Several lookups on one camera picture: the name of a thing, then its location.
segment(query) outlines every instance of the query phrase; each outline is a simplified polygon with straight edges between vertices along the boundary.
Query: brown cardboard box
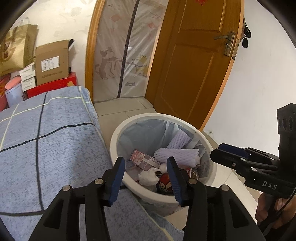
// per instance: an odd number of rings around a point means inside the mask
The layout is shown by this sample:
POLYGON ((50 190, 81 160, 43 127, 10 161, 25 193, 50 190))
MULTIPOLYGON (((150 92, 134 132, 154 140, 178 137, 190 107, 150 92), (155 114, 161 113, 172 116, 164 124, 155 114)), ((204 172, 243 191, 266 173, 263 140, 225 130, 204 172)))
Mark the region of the brown cardboard box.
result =
POLYGON ((67 78, 69 40, 45 44, 36 48, 37 85, 67 78))

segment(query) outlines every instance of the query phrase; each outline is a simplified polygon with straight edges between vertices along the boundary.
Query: human hand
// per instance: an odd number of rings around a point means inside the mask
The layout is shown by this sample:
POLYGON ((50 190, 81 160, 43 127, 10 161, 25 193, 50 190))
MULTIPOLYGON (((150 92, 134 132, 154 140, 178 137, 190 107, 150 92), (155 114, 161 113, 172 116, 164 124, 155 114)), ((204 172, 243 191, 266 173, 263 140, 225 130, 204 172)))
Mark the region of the human hand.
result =
MULTIPOLYGON (((279 211, 288 201, 288 199, 279 198, 275 205, 274 209, 279 211)), ((268 216, 268 210, 265 208, 265 193, 262 193, 258 198, 258 206, 255 214, 255 218, 258 222, 262 222, 268 216)), ((281 213, 281 216, 276 220, 273 224, 274 229, 278 229, 279 227, 283 226, 290 222, 296 214, 296 196, 292 198, 292 200, 288 203, 288 205, 284 208, 281 213)))

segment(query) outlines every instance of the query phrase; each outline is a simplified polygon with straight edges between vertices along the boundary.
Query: door handle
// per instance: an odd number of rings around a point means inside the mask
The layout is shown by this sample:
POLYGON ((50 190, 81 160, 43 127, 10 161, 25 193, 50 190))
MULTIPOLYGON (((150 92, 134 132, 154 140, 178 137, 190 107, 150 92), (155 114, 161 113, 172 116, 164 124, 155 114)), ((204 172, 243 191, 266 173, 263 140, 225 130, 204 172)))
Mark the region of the door handle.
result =
POLYGON ((234 44, 234 37, 235 37, 235 32, 233 32, 233 31, 230 31, 228 33, 228 35, 221 35, 221 36, 214 37, 214 40, 227 39, 227 43, 225 43, 224 55, 226 55, 228 57, 231 54, 231 49, 234 44))

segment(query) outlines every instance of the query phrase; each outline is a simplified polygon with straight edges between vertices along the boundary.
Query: bed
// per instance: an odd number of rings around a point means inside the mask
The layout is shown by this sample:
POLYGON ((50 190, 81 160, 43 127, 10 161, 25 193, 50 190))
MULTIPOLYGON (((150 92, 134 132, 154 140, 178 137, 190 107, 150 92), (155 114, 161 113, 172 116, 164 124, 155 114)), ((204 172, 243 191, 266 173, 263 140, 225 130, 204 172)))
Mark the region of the bed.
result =
MULTIPOLYGON (((0 218, 16 241, 29 240, 64 185, 85 186, 112 167, 88 90, 49 91, 2 111, 0 167, 0 218)), ((111 240, 183 239, 128 189, 105 213, 111 240)), ((86 240, 83 205, 80 239, 86 240)))

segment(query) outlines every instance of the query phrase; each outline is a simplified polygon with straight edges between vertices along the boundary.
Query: wooden door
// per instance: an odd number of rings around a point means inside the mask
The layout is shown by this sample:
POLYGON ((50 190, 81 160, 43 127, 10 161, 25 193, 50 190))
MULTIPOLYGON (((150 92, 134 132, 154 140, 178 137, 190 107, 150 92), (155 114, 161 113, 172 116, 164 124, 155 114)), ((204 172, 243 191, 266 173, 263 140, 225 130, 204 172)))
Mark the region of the wooden door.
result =
POLYGON ((203 129, 226 84, 242 25, 243 0, 169 0, 146 92, 158 113, 203 129), (228 40, 214 38, 230 31, 234 44, 226 56, 228 40))

